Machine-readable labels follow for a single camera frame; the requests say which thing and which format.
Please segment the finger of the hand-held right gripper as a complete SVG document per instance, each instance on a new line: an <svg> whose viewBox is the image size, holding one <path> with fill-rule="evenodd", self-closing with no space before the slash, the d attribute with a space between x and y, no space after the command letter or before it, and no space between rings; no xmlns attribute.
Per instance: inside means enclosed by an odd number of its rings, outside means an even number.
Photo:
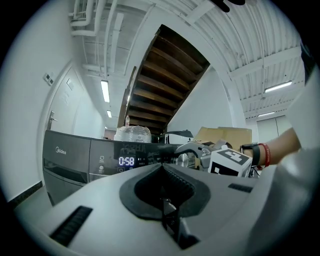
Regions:
<svg viewBox="0 0 320 256"><path fill-rule="evenodd" d="M174 154L179 156L181 154L192 153L198 159L210 158L212 155L212 148L207 145L200 144L194 141L189 141L181 146L179 146Z"/></svg>

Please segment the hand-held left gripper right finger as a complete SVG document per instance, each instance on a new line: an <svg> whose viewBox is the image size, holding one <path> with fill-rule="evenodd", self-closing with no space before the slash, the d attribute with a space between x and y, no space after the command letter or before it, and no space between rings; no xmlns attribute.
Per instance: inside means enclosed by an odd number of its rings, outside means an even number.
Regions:
<svg viewBox="0 0 320 256"><path fill-rule="evenodd" d="M162 188L172 210L162 210L162 223L173 234L164 250L222 251L231 246L237 227L223 231L248 200L256 181L249 178L162 165Z"/></svg>

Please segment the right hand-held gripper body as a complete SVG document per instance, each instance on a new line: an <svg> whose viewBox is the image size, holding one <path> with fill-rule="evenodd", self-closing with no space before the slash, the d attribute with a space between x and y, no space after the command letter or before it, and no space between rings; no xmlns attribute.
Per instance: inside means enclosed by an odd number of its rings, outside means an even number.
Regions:
<svg viewBox="0 0 320 256"><path fill-rule="evenodd" d="M247 178L253 158L222 146L200 157L200 163L208 173Z"/></svg>

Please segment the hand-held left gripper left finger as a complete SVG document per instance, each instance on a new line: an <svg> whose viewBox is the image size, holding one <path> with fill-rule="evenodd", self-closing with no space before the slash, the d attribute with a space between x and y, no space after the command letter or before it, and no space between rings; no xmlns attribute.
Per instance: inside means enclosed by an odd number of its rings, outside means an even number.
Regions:
<svg viewBox="0 0 320 256"><path fill-rule="evenodd" d="M152 168L140 167L90 182L44 213L22 207L15 212L31 239L50 255L175 256L181 249L161 222L136 217L120 200L121 186ZM50 235L78 207L91 212L65 247Z"/></svg>

